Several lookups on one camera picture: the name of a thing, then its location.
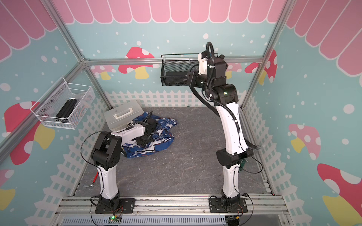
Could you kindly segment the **blue patterned trousers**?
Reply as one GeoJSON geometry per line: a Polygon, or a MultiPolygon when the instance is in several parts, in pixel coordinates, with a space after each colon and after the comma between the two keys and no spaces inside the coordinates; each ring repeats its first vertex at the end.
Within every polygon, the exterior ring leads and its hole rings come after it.
{"type": "Polygon", "coordinates": [[[154,153],[166,150],[174,141],[174,135],[170,132],[171,128],[177,125],[176,119],[161,118],[153,115],[152,112],[145,112],[134,119],[136,122],[147,122],[156,125],[151,134],[145,138],[135,138],[125,143],[123,154],[126,158],[136,158],[152,155],[154,153]]]}

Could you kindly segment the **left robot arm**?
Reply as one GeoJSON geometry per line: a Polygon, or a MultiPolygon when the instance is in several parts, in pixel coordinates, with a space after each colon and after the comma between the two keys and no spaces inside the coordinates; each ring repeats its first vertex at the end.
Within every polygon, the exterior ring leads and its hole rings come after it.
{"type": "Polygon", "coordinates": [[[136,140],[138,145],[146,145],[151,142],[152,134],[156,130],[158,122],[147,116],[143,121],[131,121],[127,126],[122,126],[120,131],[101,131],[95,146],[91,152],[93,163],[100,177],[100,195],[96,204],[95,213],[120,213],[124,205],[131,202],[120,198],[116,182],[116,168],[121,155],[126,156],[122,146],[136,140]]]}

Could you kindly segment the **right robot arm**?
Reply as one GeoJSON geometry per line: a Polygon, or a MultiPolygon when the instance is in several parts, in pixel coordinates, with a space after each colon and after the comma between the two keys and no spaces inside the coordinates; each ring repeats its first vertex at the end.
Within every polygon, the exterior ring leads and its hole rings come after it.
{"type": "Polygon", "coordinates": [[[221,119],[225,135],[225,148],[216,153],[223,169],[223,187],[221,196],[209,198],[210,212],[247,213],[246,195],[238,188],[238,174],[242,162],[252,157],[257,148],[243,136],[239,120],[238,94],[234,85],[226,83],[226,77],[212,79],[196,71],[187,73],[187,84],[193,94],[221,119]]]}

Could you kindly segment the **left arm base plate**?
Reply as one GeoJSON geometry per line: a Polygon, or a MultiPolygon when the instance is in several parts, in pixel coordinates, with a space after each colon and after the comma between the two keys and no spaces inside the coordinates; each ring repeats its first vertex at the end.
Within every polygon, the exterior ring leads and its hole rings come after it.
{"type": "Polygon", "coordinates": [[[134,198],[120,198],[115,207],[110,207],[105,201],[98,201],[95,213],[96,214],[132,214],[135,207],[134,198]]]}

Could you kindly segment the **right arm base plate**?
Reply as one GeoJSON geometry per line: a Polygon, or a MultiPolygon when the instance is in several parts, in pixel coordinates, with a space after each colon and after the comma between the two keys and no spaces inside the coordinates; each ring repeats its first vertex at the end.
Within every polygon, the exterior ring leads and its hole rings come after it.
{"type": "Polygon", "coordinates": [[[209,197],[208,201],[211,213],[248,213],[245,198],[237,196],[232,199],[227,199],[213,195],[209,197]]]}

